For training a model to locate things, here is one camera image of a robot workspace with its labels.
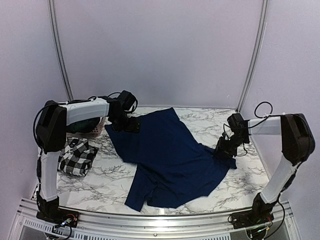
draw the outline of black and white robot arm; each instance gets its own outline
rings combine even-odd
[[[254,198],[252,210],[230,215],[230,222],[235,229],[269,222],[274,219],[272,209],[279,201],[280,194],[291,185],[299,166],[314,151],[315,139],[302,113],[270,115],[251,120],[244,120],[240,113],[235,113],[227,121],[234,134],[226,138],[223,133],[220,137],[214,155],[221,159],[237,156],[237,148],[243,143],[248,144],[250,135],[281,136],[280,163],[267,186]]]
[[[37,163],[37,218],[61,224],[66,220],[66,216],[74,216],[71,227],[75,227],[78,222],[78,212],[59,208],[57,194],[58,159],[60,150],[65,147],[67,126],[83,120],[108,116],[115,131],[138,133],[140,123],[135,117],[127,115],[134,103],[138,103],[137,99],[130,92],[122,91],[116,98],[100,96],[61,103],[48,101],[39,111],[41,115],[34,130],[40,155]]]

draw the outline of garment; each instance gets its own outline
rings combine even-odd
[[[155,111],[138,117],[140,133],[105,128],[116,152],[137,169],[125,204],[140,211],[149,206],[177,208],[188,201],[208,196],[236,169],[235,159],[214,158],[214,149],[193,138],[175,110]]]
[[[85,138],[68,137],[58,159],[58,170],[84,177],[91,168],[98,150],[97,147],[90,146]]]

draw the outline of metal corner post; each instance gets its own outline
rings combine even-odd
[[[245,83],[242,89],[242,93],[238,102],[238,106],[236,108],[237,112],[241,112],[241,110],[244,107],[249,88],[252,82],[252,79],[254,77],[254,72],[257,64],[257,59],[259,57],[259,52],[261,49],[261,45],[263,42],[264,38],[264,33],[265,33],[265,28],[266,28],[266,20],[267,20],[267,12],[268,12],[268,5],[269,5],[269,0],[262,0],[262,5],[261,5],[261,13],[260,13],[260,21],[259,21],[259,27],[258,31],[256,34],[256,39],[255,39],[255,45],[251,57],[251,62],[249,65],[248,73],[246,75]]]
[[[60,43],[59,32],[58,32],[58,24],[57,24],[57,16],[56,16],[55,0],[48,0],[48,5],[49,5],[49,15],[50,15],[51,28],[52,28],[53,42],[54,42],[56,55],[58,58],[58,64],[61,71],[62,80],[63,80],[67,98],[69,101],[72,101],[74,100],[74,96],[71,91],[71,86],[70,86],[66,65],[65,65],[65,61],[64,61],[64,57],[61,49],[61,43]]]

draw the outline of white wall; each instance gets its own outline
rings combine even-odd
[[[143,106],[236,108],[261,3],[56,1],[73,95],[126,89]]]
[[[300,167],[283,197],[289,199],[301,239],[317,240],[320,236],[320,2],[272,0],[267,19],[242,113],[246,118],[253,118],[257,104],[270,101],[275,114],[305,114],[316,150]],[[273,174],[280,161],[281,139],[255,136],[254,140],[268,171]]]
[[[36,184],[32,123],[49,99],[67,96],[54,50],[47,1],[5,0],[0,6],[0,239],[21,197]]]

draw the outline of metal frame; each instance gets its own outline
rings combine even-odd
[[[287,201],[283,202],[285,208],[286,225],[291,240],[300,240],[297,235],[295,221],[290,205]],[[221,211],[216,213],[203,213],[194,215],[124,215],[102,212],[79,211],[79,222],[77,228],[73,229],[74,240],[95,239],[114,239],[114,240],[133,240],[133,239],[189,239],[204,240],[221,237],[223,239],[232,232],[244,231],[244,228],[233,229],[228,222],[231,213],[249,210],[242,208],[233,211]],[[19,205],[17,214],[12,225],[9,240],[18,240],[22,233],[23,226],[32,226],[36,229],[43,229],[50,233],[53,224],[36,218],[38,211],[36,201],[23,198]],[[280,222],[283,218],[283,210],[279,205],[273,209],[274,222]]]
[[[70,82],[69,82],[69,78],[66,70],[66,65],[65,65],[65,61],[64,61],[64,57],[61,49],[58,24],[57,24],[57,16],[56,16],[55,0],[48,0],[48,5],[49,5],[49,15],[50,15],[51,28],[52,28],[53,42],[55,46],[56,55],[58,58],[58,64],[61,71],[62,81],[64,84],[67,98],[69,101],[72,101],[74,100],[74,96],[72,94],[72,90],[71,90],[71,86],[70,86]]]
[[[261,45],[262,45],[264,34],[265,34],[266,19],[267,19],[267,12],[268,12],[268,6],[269,6],[268,2],[269,0],[262,1],[258,32],[256,34],[255,45],[252,53],[249,70],[246,75],[245,83],[241,92],[238,106],[236,108],[237,112],[241,112],[241,110],[244,107],[244,104],[249,92],[249,88],[250,88],[252,79],[254,77],[257,59],[260,53]]]

